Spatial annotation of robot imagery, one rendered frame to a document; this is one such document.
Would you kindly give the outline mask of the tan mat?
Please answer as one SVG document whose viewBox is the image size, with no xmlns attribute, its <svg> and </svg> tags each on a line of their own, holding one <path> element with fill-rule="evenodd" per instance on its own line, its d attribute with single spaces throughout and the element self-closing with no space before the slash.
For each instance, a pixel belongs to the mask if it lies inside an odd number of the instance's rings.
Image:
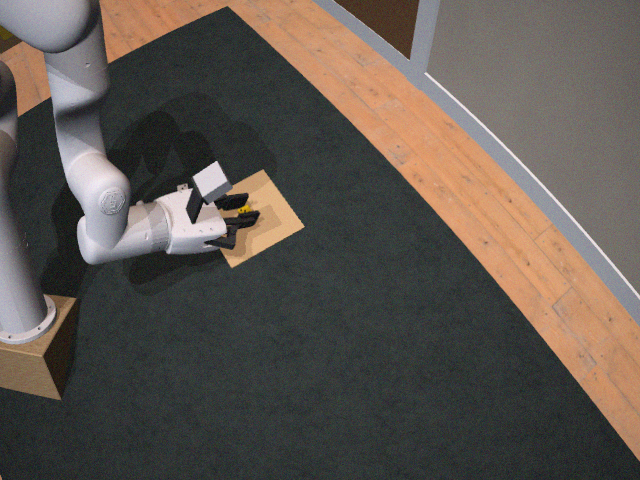
<svg viewBox="0 0 640 480">
<path fill-rule="evenodd" d="M 305 228 L 264 170 L 232 187 L 226 195 L 248 193 L 245 206 L 261 213 L 254 226 L 237 230 L 233 250 L 220 248 L 232 269 Z"/>
</svg>

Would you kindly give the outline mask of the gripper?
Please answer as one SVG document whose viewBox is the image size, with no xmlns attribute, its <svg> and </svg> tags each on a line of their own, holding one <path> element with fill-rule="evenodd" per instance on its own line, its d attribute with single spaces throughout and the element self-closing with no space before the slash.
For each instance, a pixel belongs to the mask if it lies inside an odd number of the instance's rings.
<svg viewBox="0 0 640 480">
<path fill-rule="evenodd" d="M 157 201 L 166 216 L 166 253 L 194 254 L 214 251 L 220 247 L 233 250 L 237 230 L 254 226 L 260 212 L 255 210 L 240 213 L 238 217 L 222 218 L 218 210 L 223 208 L 224 211 L 229 211 L 244 207 L 249 194 L 224 194 L 209 205 L 203 203 L 196 223 L 191 224 L 186 206 L 192 189 L 167 194 L 153 201 Z M 221 236 L 225 234 L 227 237 Z"/>
</svg>

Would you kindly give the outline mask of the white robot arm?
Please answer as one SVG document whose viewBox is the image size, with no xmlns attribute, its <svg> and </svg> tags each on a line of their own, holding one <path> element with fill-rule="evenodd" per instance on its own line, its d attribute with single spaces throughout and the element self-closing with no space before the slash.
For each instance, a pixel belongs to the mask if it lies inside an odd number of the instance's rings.
<svg viewBox="0 0 640 480">
<path fill-rule="evenodd" d="M 83 259 L 97 265 L 163 251 L 162 207 L 142 200 L 130 206 L 130 182 L 106 155 L 101 111 L 111 81 L 99 0 L 0 0 L 0 25 L 44 54 L 64 173 L 85 214 L 77 226 Z M 19 154 L 15 79 L 0 60 L 0 341 L 7 344 L 40 338 L 57 318 L 11 191 Z M 195 224 L 203 202 L 233 187 L 217 161 L 191 180 L 186 211 Z"/>
</svg>

